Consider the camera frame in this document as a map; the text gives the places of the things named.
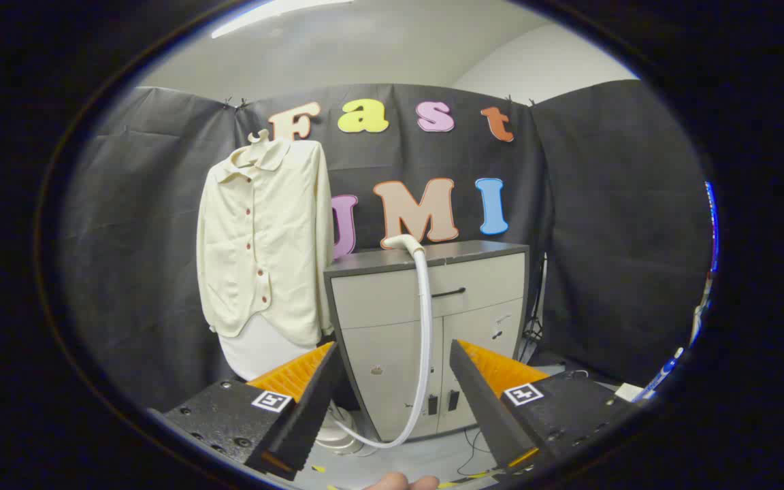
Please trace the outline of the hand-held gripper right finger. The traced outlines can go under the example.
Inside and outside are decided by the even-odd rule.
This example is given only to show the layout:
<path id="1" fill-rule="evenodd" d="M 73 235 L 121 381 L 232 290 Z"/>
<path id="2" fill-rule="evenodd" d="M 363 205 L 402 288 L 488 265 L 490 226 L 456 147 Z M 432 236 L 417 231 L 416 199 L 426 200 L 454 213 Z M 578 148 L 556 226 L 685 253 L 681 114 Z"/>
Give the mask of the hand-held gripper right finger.
<path id="1" fill-rule="evenodd" d="M 640 407 L 581 370 L 548 375 L 455 339 L 449 366 L 504 472 L 548 472 L 600 446 Z"/>

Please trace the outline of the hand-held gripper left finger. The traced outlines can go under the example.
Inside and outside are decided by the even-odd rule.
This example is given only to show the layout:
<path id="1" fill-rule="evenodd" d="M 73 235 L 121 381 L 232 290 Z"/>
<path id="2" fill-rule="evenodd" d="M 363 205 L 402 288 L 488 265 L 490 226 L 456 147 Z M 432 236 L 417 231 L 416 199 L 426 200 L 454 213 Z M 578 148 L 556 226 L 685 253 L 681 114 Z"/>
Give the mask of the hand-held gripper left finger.
<path id="1" fill-rule="evenodd" d="M 228 466 L 292 481 L 344 376 L 336 342 L 252 382 L 222 380 L 161 413 L 161 424 Z"/>

